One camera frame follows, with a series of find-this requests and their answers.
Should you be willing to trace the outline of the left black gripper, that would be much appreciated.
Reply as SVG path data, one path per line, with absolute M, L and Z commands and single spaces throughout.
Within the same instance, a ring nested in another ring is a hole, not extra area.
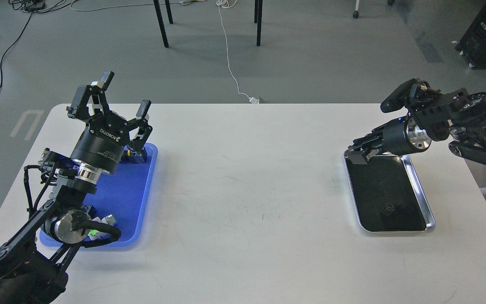
M 151 106 L 150 100 L 141 102 L 136 118 L 128 121 L 126 125 L 123 116 L 114 111 L 110 112 L 105 91 L 114 75 L 114 72 L 105 72 L 100 81 L 79 86 L 73 102 L 66 108 L 70 119 L 86 123 L 86 128 L 81 133 L 70 158 L 100 168 L 109 174 L 114 173 L 125 146 L 120 128 L 123 127 L 123 134 L 127 136 L 130 131 L 138 129 L 136 137 L 126 144 L 129 150 L 142 150 L 153 130 L 146 117 Z

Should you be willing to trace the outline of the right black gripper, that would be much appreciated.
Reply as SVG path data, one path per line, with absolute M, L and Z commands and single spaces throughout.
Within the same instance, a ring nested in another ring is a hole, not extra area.
M 348 147 L 348 159 L 353 164 L 368 164 L 380 154 L 408 155 L 426 151 L 432 142 L 426 131 L 414 119 L 392 119 L 382 130 L 353 140 Z

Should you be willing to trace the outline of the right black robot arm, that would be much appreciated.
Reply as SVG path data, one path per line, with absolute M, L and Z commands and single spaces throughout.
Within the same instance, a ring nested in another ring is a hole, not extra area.
M 421 153 L 432 142 L 452 137 L 448 148 L 454 155 L 486 166 L 486 92 L 469 94 L 461 88 L 444 94 L 427 81 L 410 79 L 380 105 L 382 112 L 402 108 L 407 114 L 353 140 L 345 157 L 368 164 L 377 155 Z

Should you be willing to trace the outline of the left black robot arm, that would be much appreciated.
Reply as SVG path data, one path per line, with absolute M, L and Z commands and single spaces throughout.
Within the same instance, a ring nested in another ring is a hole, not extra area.
M 69 281 L 66 273 L 80 248 L 99 247 L 119 240 L 118 228 L 99 223 L 83 204 L 96 192 L 102 174 L 114 173 L 121 160 L 145 156 L 152 127 L 147 121 L 150 100 L 143 100 L 134 119 L 126 120 L 110 110 L 105 91 L 114 77 L 104 73 L 100 81 L 78 87 L 71 119 L 85 129 L 70 157 L 45 149 L 35 168 L 44 186 L 35 201 L 24 168 L 29 219 L 0 246 L 0 304 L 49 304 L 62 294 Z

